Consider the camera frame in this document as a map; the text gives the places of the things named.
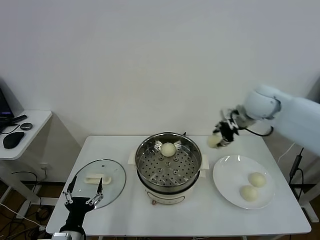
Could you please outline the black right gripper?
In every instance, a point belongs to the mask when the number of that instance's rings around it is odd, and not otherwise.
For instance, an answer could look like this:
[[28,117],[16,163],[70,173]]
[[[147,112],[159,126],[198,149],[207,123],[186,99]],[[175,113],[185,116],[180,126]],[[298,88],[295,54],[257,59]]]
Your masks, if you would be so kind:
[[216,144],[217,149],[227,147],[234,141],[234,134],[239,135],[238,130],[236,128],[231,129],[227,122],[219,122],[215,126],[212,134],[215,135],[218,133],[221,134],[222,140]]

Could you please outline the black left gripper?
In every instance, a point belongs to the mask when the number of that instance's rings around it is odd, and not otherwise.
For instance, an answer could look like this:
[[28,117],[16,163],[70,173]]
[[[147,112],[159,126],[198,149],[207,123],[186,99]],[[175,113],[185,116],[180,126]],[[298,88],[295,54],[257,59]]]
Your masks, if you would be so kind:
[[65,197],[65,207],[68,210],[68,217],[65,222],[66,231],[79,232],[83,230],[83,222],[88,212],[95,209],[95,206],[103,199],[103,178],[99,180],[97,191],[94,197],[72,197],[72,192],[77,181],[75,175],[68,184],[67,189],[62,192]]

